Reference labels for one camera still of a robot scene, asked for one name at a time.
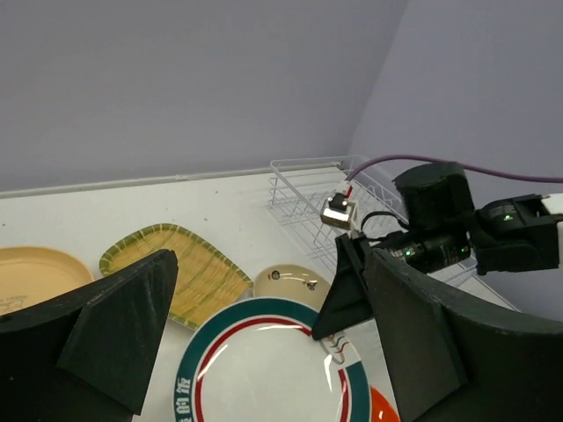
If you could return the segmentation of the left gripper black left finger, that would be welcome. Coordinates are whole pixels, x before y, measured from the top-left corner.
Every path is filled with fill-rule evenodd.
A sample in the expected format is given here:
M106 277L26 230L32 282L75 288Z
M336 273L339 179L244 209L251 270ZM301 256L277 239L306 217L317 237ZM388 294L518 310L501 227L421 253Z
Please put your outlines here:
M1 317L3 421L130 421L141 413L177 282L160 250Z

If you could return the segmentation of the white plate green red rim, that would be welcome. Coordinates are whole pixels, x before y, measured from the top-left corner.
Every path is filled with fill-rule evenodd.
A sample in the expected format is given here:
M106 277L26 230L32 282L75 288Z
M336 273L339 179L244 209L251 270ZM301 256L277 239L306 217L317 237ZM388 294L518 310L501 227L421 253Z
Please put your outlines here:
M178 421L369 421L369 380L343 332L316 340L316 310L261 297L191 337L173 390Z

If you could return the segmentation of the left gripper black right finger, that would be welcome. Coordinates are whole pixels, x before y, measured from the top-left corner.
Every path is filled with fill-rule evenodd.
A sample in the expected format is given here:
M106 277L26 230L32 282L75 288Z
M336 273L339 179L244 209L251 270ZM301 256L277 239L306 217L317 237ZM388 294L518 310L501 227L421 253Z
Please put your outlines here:
M503 308L381 250L365 278L403 421L560 421L562 323Z

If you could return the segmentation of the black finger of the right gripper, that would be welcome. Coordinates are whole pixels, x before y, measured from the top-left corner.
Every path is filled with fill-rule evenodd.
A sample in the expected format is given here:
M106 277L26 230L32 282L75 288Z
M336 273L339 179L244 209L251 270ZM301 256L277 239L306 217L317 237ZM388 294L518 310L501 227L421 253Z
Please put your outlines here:
M335 238L335 245L336 271L311 329L314 339L327 338L374 317L364 279L369 240L365 235L341 235Z

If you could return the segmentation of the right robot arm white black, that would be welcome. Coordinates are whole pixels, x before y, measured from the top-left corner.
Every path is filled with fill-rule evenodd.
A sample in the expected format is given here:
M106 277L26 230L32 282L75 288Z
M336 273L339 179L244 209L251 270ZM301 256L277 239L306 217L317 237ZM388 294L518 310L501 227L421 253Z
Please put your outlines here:
M440 271L476 259L479 275L555 269L562 264L562 197L531 194L496 200L475 208L466 171L470 165L415 156L418 166L393 183L406 218L399 231L385 236L364 232L378 211L357 218L352 181L377 164L372 159L348 173L325 201L322 223L344 229L335 240L337 273L312 327L316 340L330 337L370 318L365 273L372 251L386 251L421 273Z

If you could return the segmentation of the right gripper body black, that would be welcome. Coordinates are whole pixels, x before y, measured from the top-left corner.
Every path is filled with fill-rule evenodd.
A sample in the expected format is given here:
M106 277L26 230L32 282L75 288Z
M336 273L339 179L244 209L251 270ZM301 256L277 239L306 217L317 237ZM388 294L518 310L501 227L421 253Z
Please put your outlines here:
M375 249L387 251L421 273L434 273L440 269L440 260L433 258L429 249L414 235L395 231L386 236L369 237L363 231L352 230L336 238L336 272L365 269L366 257Z

